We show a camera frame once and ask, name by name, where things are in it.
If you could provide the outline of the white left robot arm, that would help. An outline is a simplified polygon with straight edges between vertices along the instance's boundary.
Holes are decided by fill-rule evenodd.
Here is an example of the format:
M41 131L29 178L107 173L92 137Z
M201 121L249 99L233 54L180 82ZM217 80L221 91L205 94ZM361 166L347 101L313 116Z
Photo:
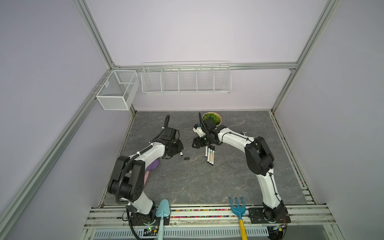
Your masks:
M127 212L143 224L156 220L156 204L144 193L146 169L155 160L171 159L184 149L180 132L169 127L169 120L167 115L161 132L146 148L128 157L118 157L109 180L108 193L115 196L117 204L125 204Z

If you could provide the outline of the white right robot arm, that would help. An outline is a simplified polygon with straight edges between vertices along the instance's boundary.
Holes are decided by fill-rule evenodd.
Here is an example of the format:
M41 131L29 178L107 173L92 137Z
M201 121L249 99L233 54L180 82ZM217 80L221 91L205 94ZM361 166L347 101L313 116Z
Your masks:
M236 133L223 125L215 125L212 120L203 120L195 124L193 131L198 134L192 147L200 149L210 145L228 144L242 151L247 166L256 175L263 196L263 217L269 223L283 220L290 222L287 208L278 193L274 175L274 156L262 137L248 137Z

